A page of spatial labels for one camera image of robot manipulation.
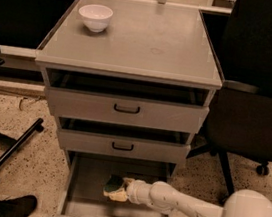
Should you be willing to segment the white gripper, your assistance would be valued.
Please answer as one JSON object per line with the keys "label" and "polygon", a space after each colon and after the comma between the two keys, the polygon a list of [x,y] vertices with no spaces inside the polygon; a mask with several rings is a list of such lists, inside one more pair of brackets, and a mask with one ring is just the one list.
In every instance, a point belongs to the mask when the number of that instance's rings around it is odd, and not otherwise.
{"label": "white gripper", "polygon": [[126,193],[123,191],[104,191],[105,197],[115,202],[126,202],[127,199],[131,203],[136,205],[144,204],[149,205],[151,198],[149,193],[151,192],[151,185],[142,180],[135,180],[131,178],[123,178],[124,186],[127,186]]}

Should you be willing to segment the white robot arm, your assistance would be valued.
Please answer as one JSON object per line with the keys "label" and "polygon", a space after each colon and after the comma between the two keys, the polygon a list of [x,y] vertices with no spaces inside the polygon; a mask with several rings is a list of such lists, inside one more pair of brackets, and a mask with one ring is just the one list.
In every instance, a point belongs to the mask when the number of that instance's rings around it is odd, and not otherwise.
{"label": "white robot arm", "polygon": [[109,199],[141,205],[169,214],[173,210],[187,217],[272,217],[272,203],[253,190],[239,190],[227,198],[223,206],[188,196],[167,182],[146,183],[144,180],[113,175],[103,194]]}

